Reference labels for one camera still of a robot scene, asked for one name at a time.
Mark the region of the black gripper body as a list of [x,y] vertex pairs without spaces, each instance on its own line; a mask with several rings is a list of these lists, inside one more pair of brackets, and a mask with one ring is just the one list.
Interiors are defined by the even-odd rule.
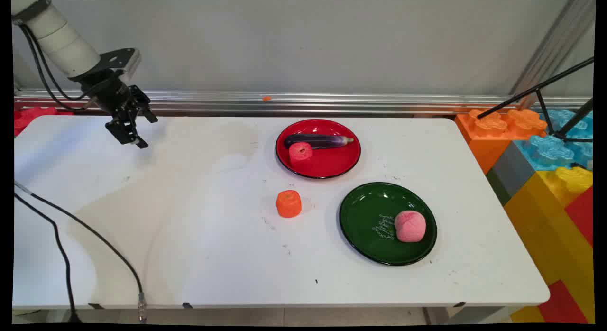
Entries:
[[126,72],[123,69],[105,69],[90,71],[80,77],[82,92],[97,100],[98,107],[110,114],[113,119],[129,119],[137,116],[143,109],[138,95],[120,78]]

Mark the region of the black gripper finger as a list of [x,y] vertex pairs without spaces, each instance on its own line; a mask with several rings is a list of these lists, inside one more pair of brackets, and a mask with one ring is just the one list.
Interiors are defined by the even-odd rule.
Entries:
[[133,144],[139,149],[145,149],[149,146],[148,143],[138,135],[135,124],[132,121],[123,121],[115,117],[106,123],[105,127],[122,145]]
[[150,110],[150,99],[143,93],[143,91],[137,85],[130,86],[131,100],[134,106],[138,109],[138,113],[141,113],[149,123],[158,122],[158,118]]

